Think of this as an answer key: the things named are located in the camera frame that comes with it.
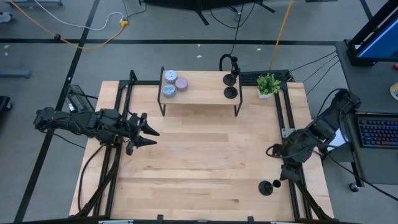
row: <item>keyboard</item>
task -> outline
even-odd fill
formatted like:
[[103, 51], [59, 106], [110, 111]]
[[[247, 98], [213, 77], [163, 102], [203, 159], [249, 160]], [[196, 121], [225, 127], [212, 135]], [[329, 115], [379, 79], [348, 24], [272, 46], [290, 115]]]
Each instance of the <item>keyboard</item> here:
[[398, 116], [363, 116], [357, 122], [363, 147], [398, 149]]
[[276, 80], [288, 82], [291, 79], [288, 70], [271, 70], [271, 71], [256, 71], [256, 72], [241, 72], [240, 79], [242, 85], [257, 85], [257, 79], [264, 77], [267, 74], [274, 74]]

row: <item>blue screen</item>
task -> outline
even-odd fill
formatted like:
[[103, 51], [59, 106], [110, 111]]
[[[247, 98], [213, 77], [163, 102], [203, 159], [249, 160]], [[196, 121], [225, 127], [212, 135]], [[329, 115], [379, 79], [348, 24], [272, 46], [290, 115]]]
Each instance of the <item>blue screen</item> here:
[[396, 19], [380, 35], [358, 54], [360, 58], [398, 59], [398, 20]]

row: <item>yellow cable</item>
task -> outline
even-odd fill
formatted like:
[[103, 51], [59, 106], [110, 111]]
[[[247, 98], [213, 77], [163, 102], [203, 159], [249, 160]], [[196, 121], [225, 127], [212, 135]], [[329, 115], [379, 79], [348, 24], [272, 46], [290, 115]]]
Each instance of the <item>yellow cable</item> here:
[[284, 22], [282, 23], [282, 27], [280, 28], [278, 39], [276, 40], [276, 45], [274, 47], [274, 51], [272, 52], [271, 62], [269, 64], [269, 70], [271, 70], [271, 68], [272, 68], [272, 63], [274, 62], [276, 50], [278, 49], [279, 40], [280, 40], [280, 37], [282, 36], [282, 31], [284, 30], [285, 23], [286, 23], [287, 17], [289, 16], [290, 8], [292, 7], [292, 5], [293, 5], [293, 0], [290, 0], [289, 6], [286, 11]]
[[[32, 22], [34, 22], [36, 25], [38, 25], [40, 28], [42, 28], [44, 31], [48, 32], [48, 33], [51, 34], [53, 37], [56, 36], [53, 32], [51, 32], [51, 31], [49, 31], [48, 29], [46, 29], [42, 24], [38, 23], [36, 20], [34, 20], [33, 18], [31, 18], [30, 15], [28, 15], [25, 11], [23, 11], [13, 0], [10, 0], [10, 3], [11, 3], [12, 5], [14, 5], [18, 10], [20, 10], [21, 13], [23, 13], [23, 15], [25, 15], [28, 19], [30, 19]], [[97, 48], [100, 48], [100, 47], [104, 46], [104, 45], [107, 44], [109, 41], [115, 39], [118, 35], [120, 35], [120, 33], [123, 31], [123, 29], [124, 29], [124, 27], [127, 25], [127, 23], [121, 22], [120, 25], [121, 25], [120, 30], [119, 30], [119, 32], [118, 32], [116, 35], [114, 35], [113, 37], [111, 37], [109, 40], [107, 40], [107, 41], [104, 42], [103, 44], [100, 44], [100, 45], [95, 46], [95, 47], [80, 47], [80, 46], [78, 46], [78, 45], [76, 45], [76, 44], [73, 44], [73, 43], [71, 43], [71, 42], [69, 42], [69, 41], [63, 39], [63, 38], [60, 38], [60, 40], [63, 41], [63, 42], [65, 42], [65, 43], [67, 43], [67, 44], [69, 44], [69, 45], [72, 45], [72, 46], [74, 46], [74, 47], [76, 47], [76, 48], [78, 48], [78, 49], [97, 49]]]

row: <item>white cable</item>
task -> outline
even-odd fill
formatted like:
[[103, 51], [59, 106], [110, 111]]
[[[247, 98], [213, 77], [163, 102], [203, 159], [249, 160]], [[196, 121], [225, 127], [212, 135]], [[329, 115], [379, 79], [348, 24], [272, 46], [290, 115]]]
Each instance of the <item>white cable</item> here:
[[121, 12], [112, 12], [111, 14], [109, 14], [109, 15], [107, 16], [105, 25], [104, 25], [102, 28], [100, 28], [100, 29], [94, 29], [94, 28], [90, 28], [90, 27], [87, 27], [87, 26], [79, 26], [79, 25], [75, 25], [75, 24], [70, 24], [70, 23], [67, 23], [67, 22], [63, 22], [62, 20], [58, 19], [55, 15], [53, 15], [51, 12], [49, 12], [48, 10], [46, 10], [46, 8], [44, 8], [37, 0], [34, 0], [34, 1], [35, 1], [44, 11], [46, 11], [48, 14], [50, 14], [52, 17], [54, 17], [54, 19], [58, 20], [59, 22], [65, 24], [65, 25], [70, 25], [70, 26], [79, 27], [79, 28], [87, 28], [87, 29], [93, 30], [93, 31], [101, 31], [101, 30], [103, 30], [103, 29], [106, 27], [107, 23], [108, 23], [109, 17], [112, 16], [113, 14], [119, 14], [119, 15], [122, 16], [121, 19], [124, 18], [123, 13], [121, 13]]

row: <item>white pot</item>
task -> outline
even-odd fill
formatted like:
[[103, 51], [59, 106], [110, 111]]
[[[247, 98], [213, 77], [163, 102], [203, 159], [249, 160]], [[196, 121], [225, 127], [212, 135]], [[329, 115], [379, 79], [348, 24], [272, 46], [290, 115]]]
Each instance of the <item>white pot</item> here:
[[260, 99], [268, 99], [272, 96], [272, 93], [268, 93], [266, 95], [261, 94], [259, 89], [257, 89], [257, 94], [259, 95]]

